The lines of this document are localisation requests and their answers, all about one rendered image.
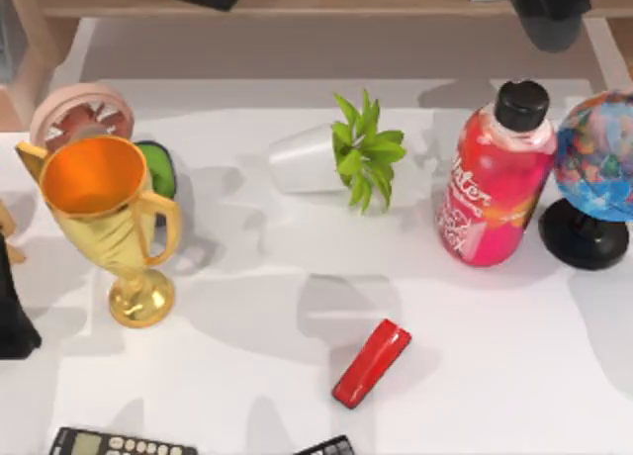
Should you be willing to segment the white pot with green plant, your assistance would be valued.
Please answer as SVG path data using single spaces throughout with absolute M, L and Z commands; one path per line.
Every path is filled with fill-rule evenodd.
M 392 204 L 395 164 L 407 155 L 405 133 L 379 129 L 380 101 L 362 92 L 356 107 L 333 94 L 342 118 L 280 139 L 270 146 L 273 180 L 284 193 L 328 193 L 347 190 L 348 206 L 364 214 L 372 200 L 383 211 Z

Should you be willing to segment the red stapler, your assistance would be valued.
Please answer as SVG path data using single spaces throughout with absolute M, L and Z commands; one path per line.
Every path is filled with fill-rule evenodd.
M 332 388 L 332 397 L 349 410 L 357 408 L 410 342 L 407 330 L 382 319 Z

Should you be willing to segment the green and black object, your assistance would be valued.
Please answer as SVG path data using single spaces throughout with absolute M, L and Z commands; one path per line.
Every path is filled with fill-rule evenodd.
M 135 145 L 145 157 L 153 192 L 174 200 L 177 192 L 177 175 L 169 151 L 154 140 L 136 141 Z

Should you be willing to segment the pink bottle with black cap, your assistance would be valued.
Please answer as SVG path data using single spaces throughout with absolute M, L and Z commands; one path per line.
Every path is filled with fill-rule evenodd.
M 507 81 L 460 132 L 435 225 L 463 263 L 500 264 L 521 243 L 556 150 L 549 106 L 541 84 Z

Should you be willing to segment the gold trophy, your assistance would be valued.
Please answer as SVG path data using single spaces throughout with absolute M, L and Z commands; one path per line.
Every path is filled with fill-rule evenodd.
M 116 278 L 108 294 L 120 324 L 143 328 L 168 315 L 173 282 L 159 271 L 178 249 L 177 203 L 154 192 L 145 156 L 117 136 L 91 136 L 55 152 L 20 141 L 15 150 L 67 239 Z

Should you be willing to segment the wooden open shelf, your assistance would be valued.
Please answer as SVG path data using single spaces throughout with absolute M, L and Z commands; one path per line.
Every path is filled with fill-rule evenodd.
M 633 0 L 594 0 L 568 50 L 525 37 L 505 0 L 0 0 L 0 131 L 47 88 L 100 80 L 140 121 L 222 108 L 321 107 L 368 87 L 391 107 L 467 107 L 531 76 L 557 107 L 629 87 Z

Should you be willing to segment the pink round fan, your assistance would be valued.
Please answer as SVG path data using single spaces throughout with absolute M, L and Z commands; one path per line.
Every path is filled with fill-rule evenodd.
M 102 83 L 76 83 L 53 90 L 36 108 L 30 142 L 53 152 L 86 137 L 130 139 L 135 117 L 124 97 Z

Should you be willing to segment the colourful globe on black stand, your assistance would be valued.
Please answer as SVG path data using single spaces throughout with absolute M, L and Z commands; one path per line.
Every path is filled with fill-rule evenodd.
M 624 257 L 633 223 L 633 90 L 582 101 L 556 139 L 553 172 L 562 198 L 539 218 L 541 240 L 572 267 L 609 268 Z

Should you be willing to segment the large black calculator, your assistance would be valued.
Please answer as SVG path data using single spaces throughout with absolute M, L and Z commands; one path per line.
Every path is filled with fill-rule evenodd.
M 199 455 L 199 452 L 180 443 L 64 426 L 58 430 L 47 455 Z

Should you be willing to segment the tan wooden object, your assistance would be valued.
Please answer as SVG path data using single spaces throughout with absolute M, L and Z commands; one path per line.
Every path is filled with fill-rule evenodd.
M 8 238 L 16 231 L 16 223 L 9 210 L 0 200 L 0 232 L 5 238 L 9 261 L 12 265 L 24 263 L 25 254 L 17 247 L 13 246 Z

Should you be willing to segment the black and grey object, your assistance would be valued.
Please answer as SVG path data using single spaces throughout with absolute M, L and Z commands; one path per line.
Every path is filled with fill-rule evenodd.
M 568 49 L 578 38 L 590 0 L 509 0 L 520 24 L 541 51 Z

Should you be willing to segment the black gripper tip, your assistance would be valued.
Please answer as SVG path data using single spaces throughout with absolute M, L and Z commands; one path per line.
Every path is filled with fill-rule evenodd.
M 0 360 L 24 360 L 42 338 L 26 315 L 15 288 L 5 237 L 0 233 Z

